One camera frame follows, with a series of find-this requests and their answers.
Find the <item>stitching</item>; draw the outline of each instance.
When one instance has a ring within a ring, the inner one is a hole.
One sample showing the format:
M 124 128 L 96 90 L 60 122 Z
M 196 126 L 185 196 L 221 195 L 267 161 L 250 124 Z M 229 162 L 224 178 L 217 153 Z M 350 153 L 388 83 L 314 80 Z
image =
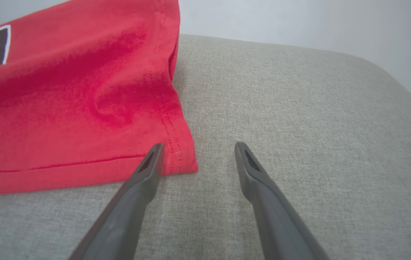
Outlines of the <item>stitching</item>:
M 167 7 L 165 7 L 165 1 L 164 1 L 164 10 L 165 10 L 165 19 L 164 19 L 164 26 L 165 26 L 165 21 L 167 20 L 167 16 L 168 16 Z
M 172 127 L 174 128 L 174 133 L 176 133 L 176 129 L 175 129 L 174 124 L 172 124 L 169 117 L 167 117 L 167 119 L 170 122 L 170 125 L 172 125 Z M 178 172 L 181 173 L 181 164 L 182 164 L 182 161 L 181 161 L 181 146 L 179 145 L 179 141 L 178 141 L 179 139 L 178 138 L 175 138 L 175 139 L 177 141 L 178 150 L 179 150 L 179 169 L 178 169 Z
M 17 173 L 17 172 L 25 172 L 25 171 L 31 171 L 31 170 L 40 170 L 40 169 L 65 167 L 65 166 L 73 166 L 73 165 L 80 165 L 80 164 L 103 163 L 105 161 L 115 161 L 115 160 L 121 160 L 121 159 L 140 158 L 140 157 L 144 157 L 144 156 L 146 156 L 146 155 L 120 156 L 120 157 L 109 158 L 109 159 L 101 159 L 101 160 L 95 160 L 95 161 L 83 161 L 83 162 L 53 164 L 53 165 L 41 166 L 41 167 L 30 168 L 30 169 L 25 169 L 25 170 L 4 170 L 4 171 L 0 171 L 0 173 Z
M 170 138 L 170 133 L 168 132 L 167 129 L 167 125 L 165 124 L 164 118 L 160 117 L 160 119 L 162 120 L 162 124 L 165 127 L 165 131 L 167 132 L 168 135 L 168 143 L 170 144 L 170 165 L 172 166 L 172 168 L 170 169 L 170 174 L 172 174 L 174 172 L 174 147 L 172 146 L 172 139 Z

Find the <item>gray fabric surface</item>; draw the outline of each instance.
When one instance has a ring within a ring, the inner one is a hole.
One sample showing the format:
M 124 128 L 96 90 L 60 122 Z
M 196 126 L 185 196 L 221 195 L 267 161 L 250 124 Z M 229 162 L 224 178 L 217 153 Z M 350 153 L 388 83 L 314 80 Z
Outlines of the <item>gray fabric surface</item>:
M 411 94 L 363 59 L 180 37 L 199 172 L 163 177 L 136 259 L 261 259 L 246 142 L 331 259 L 411 259 Z M 119 183 L 0 195 L 0 259 L 66 259 Z

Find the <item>folded shirt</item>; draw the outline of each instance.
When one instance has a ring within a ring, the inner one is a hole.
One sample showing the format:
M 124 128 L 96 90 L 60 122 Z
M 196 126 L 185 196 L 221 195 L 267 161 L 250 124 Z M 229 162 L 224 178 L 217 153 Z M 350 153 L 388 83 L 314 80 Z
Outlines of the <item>folded shirt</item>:
M 0 194 L 197 171 L 172 85 L 177 0 L 71 0 L 0 25 Z

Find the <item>white wall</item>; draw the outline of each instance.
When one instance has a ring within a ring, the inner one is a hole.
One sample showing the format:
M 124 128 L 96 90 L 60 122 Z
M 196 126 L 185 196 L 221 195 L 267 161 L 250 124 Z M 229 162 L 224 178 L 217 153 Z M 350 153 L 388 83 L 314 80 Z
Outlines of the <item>white wall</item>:
M 63 0 L 0 0 L 0 23 Z M 179 0 L 180 32 L 327 49 L 379 65 L 411 92 L 411 0 Z

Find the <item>t-shirt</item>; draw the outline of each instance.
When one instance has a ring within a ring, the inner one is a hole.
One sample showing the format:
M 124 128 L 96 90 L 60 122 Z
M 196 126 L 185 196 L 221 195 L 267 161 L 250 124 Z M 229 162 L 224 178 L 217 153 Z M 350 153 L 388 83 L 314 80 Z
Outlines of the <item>t-shirt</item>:
M 172 85 L 177 0 L 71 0 L 0 25 L 0 194 L 123 181 L 165 144 L 197 171 Z

